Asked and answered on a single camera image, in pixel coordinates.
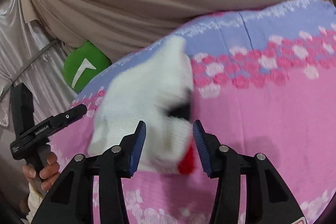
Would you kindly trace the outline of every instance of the white logo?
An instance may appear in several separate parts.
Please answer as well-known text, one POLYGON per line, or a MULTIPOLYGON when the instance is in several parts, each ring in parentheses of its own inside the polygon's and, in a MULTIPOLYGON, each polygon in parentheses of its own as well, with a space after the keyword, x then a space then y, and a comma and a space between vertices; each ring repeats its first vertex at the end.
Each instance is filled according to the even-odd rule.
POLYGON ((42 133, 43 131, 45 131, 47 128, 49 128, 48 125, 46 125, 45 127, 42 127, 39 131, 35 132, 35 135, 39 135, 40 133, 42 133))
POLYGON ((19 147, 18 146, 12 147, 12 150, 13 150, 13 153, 16 153, 19 150, 19 147))
POLYGON ((79 77, 81 77, 82 73, 85 71, 85 69, 97 69, 94 65, 91 64, 91 62, 89 60, 87 60, 86 58, 84 58, 82 64, 80 65, 80 67, 78 68, 76 75, 72 81, 71 87, 74 88, 79 77))

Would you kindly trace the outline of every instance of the metal screw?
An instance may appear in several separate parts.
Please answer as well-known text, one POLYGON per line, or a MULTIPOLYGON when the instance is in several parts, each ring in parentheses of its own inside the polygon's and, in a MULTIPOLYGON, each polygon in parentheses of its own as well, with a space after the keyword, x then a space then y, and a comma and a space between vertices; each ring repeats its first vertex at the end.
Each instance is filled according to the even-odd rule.
POLYGON ((81 161, 82 159, 84 159, 84 156, 82 154, 77 154, 75 156, 75 161, 81 161))
POLYGON ((121 147, 119 145, 115 145, 111 148, 113 153, 118 153, 121 151, 121 147))
POLYGON ((221 146, 219 147, 219 150, 220 150, 221 152, 228 152, 228 151, 229 151, 229 148, 228 148, 226 145, 221 145, 221 146))
POLYGON ((263 153, 258 153, 258 154, 257 154, 257 159, 258 159, 258 160, 265 160, 265 159, 266 159, 266 156, 265 156, 263 153))

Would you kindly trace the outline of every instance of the green pillow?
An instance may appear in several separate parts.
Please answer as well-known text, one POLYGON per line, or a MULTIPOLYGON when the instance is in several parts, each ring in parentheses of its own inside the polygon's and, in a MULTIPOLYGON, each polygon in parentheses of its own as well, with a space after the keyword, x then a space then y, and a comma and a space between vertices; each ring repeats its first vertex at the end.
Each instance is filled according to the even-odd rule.
POLYGON ((110 59, 87 40, 83 47, 76 49, 66 58, 64 79, 70 87, 80 93, 92 78, 110 65, 110 59))

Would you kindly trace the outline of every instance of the human hand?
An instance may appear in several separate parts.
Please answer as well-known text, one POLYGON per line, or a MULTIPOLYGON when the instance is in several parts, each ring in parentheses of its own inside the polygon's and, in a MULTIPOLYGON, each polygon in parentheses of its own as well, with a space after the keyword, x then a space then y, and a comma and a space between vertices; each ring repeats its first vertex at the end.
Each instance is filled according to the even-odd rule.
MULTIPOLYGON (((57 156, 54 152, 51 152, 48 155, 47 163, 47 166, 45 166, 40 172, 40 177, 45 179, 45 181, 41 184, 43 191, 49 191, 59 176, 59 164, 57 162, 57 156)), ((29 182, 32 182, 36 178, 36 171, 31 165, 24 165, 23 173, 29 182)))

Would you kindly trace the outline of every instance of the gray satin fabric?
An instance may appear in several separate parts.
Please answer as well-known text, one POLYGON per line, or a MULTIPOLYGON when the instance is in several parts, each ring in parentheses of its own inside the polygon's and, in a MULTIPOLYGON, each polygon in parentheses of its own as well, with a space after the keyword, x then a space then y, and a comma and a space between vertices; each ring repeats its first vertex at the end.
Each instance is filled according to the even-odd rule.
MULTIPOLYGON (((25 24, 20 0, 0 0, 0 92, 21 67, 49 43, 37 21, 25 24)), ((59 43, 25 70, 15 84, 24 82, 34 96, 34 119, 65 111, 75 92, 65 83, 66 55, 59 43)), ((9 126, 9 92, 0 103, 0 125, 9 126)))

